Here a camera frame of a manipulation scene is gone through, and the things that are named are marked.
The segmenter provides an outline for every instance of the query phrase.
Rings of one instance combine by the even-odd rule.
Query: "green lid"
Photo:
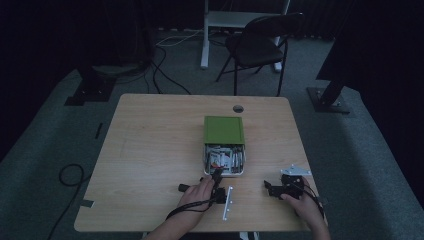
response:
[[[205,116],[204,131],[208,144],[244,144],[241,117]]]

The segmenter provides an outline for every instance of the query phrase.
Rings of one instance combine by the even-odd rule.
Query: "black chair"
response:
[[[277,91],[277,96],[280,96],[288,50],[287,39],[300,30],[303,20],[302,13],[292,13],[259,17],[250,21],[241,34],[231,35],[225,40],[230,56],[216,81],[219,81],[222,74],[234,72],[234,96],[236,96],[239,70],[258,67],[255,72],[258,73],[265,65],[281,62],[280,83]],[[274,43],[276,37],[280,37],[278,45]],[[231,58],[234,59],[234,70],[225,71]]]

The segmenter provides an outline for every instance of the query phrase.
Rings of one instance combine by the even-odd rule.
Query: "chair backrest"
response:
[[[304,19],[302,13],[259,17],[250,21],[243,33],[254,33],[270,38],[291,35],[301,29]]]

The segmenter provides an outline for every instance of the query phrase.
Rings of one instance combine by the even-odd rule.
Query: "wooden table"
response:
[[[234,105],[244,108],[233,111]],[[151,231],[172,211],[180,183],[198,184],[203,172],[204,116],[241,116],[245,171],[224,178],[234,187],[228,220],[214,204],[194,232],[298,231],[305,223],[284,201],[269,197],[264,180],[281,186],[280,169],[310,169],[287,99],[281,97],[124,94],[116,108],[75,229]],[[316,191],[312,176],[307,177]]]

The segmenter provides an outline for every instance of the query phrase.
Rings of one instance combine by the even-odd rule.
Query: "gray carpet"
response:
[[[223,41],[219,36],[214,39]],[[167,57],[161,69],[192,94],[232,95],[231,74],[215,82],[228,56],[226,49],[211,45],[209,68],[201,70],[201,46],[200,38],[192,38],[164,47]],[[325,210],[331,235],[333,239],[353,240],[424,239],[423,209],[359,93],[348,88],[342,92],[352,111],[349,115],[314,111],[306,87],[328,84],[316,81],[315,77],[331,46],[331,42],[321,40],[292,39],[282,90],[283,97],[291,103],[320,195],[328,200]],[[157,50],[156,64],[162,56]],[[111,74],[118,69],[101,70]],[[0,164],[0,239],[47,239],[76,189],[59,182],[60,170],[67,164],[78,163],[84,167],[86,176],[92,172],[119,97],[124,93],[157,93],[152,73],[150,69],[145,78],[120,78],[109,102],[88,102],[80,107],[64,106],[81,80],[76,71],[57,85]],[[186,94],[159,73],[156,79],[163,93]],[[241,73],[238,92],[246,96],[274,96],[277,84],[278,73],[265,67],[257,75]],[[78,171],[65,173],[67,181],[78,178]],[[141,238],[142,233],[76,232],[73,223],[86,187],[85,183],[52,239]],[[311,239],[311,235],[272,232],[261,233],[261,239]]]

